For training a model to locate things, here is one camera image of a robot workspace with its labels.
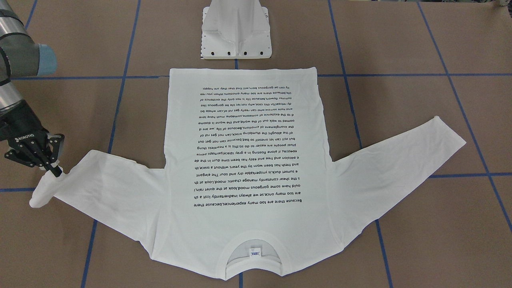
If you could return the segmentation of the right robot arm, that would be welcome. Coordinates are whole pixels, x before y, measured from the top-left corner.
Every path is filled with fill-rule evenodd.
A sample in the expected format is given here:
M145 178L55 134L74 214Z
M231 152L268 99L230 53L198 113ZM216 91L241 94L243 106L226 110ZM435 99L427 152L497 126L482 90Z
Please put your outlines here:
M59 177L60 147L64 135L51 134L11 81L13 77L54 73L54 51L37 44L7 1L0 2L0 140L10 150L5 157L29 167L39 167Z

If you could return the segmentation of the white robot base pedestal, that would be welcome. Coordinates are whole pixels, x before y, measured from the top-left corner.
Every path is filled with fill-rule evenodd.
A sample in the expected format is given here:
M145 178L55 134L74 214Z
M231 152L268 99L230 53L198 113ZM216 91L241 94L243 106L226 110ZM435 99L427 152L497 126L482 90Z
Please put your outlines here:
M201 58L252 60L271 55L268 9L258 0L213 0L203 9Z

